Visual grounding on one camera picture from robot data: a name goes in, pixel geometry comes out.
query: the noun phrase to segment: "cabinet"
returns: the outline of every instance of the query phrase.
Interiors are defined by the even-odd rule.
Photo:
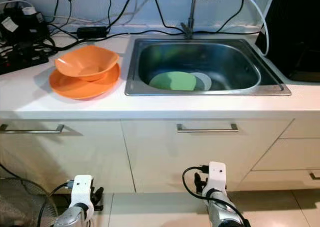
[[[90,174],[107,192],[133,192],[120,121],[2,121],[7,130],[61,133],[0,133],[0,161],[17,175],[51,191],[75,175]]]
[[[295,119],[254,166],[240,190],[320,188],[320,121]]]
[[[288,119],[123,120],[136,190],[184,192],[192,166],[224,162],[229,191],[252,169],[290,123]],[[238,131],[226,131],[236,124]],[[193,175],[187,176],[193,186]]]

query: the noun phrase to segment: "stacked dishes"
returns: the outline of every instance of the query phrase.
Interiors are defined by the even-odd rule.
[[[171,91],[209,91],[211,78],[201,72],[169,71],[154,76],[149,86]]]
[[[120,76],[119,55],[88,45],[55,60],[49,77],[54,92],[71,99],[88,99],[110,90]]]

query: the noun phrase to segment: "fan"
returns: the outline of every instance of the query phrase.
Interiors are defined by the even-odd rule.
[[[40,185],[23,178],[0,178],[0,227],[50,227],[57,208]]]

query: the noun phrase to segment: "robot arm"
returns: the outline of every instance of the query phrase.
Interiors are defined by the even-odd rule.
[[[93,177],[91,175],[77,175],[74,178],[71,204],[69,208],[60,215],[53,227],[86,227],[87,222],[93,217],[94,211],[103,209],[96,206],[100,201],[103,188],[93,193]]]
[[[226,165],[210,162],[209,177],[202,196],[218,199],[236,207],[228,198],[226,182]],[[212,200],[205,200],[205,203],[208,205],[208,214],[213,227],[244,227],[240,216],[227,205]]]
[[[197,193],[201,193],[199,199],[205,200],[208,206],[209,219],[212,227],[250,227],[250,223],[236,209],[235,205],[228,198],[226,192],[226,165],[219,162],[210,162],[209,166],[192,167],[208,174],[208,179],[201,181],[198,173],[195,173],[194,183]]]

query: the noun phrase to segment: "sink rim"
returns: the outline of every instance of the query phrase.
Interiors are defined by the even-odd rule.
[[[221,44],[233,48],[240,52],[251,64],[257,73],[258,81],[255,85],[242,89],[226,90],[208,90],[208,91],[185,91],[185,90],[164,90],[157,89],[146,84],[139,76],[139,57],[147,47],[162,44]],[[274,81],[274,84],[260,85],[263,79],[260,68],[263,68],[264,75],[268,75]],[[288,87],[281,79],[270,69],[270,67],[261,59],[251,45],[242,38],[237,39],[171,39],[171,38],[138,38],[134,42],[133,52],[130,60],[127,83],[125,86],[127,96],[206,96],[206,95],[291,95]]]

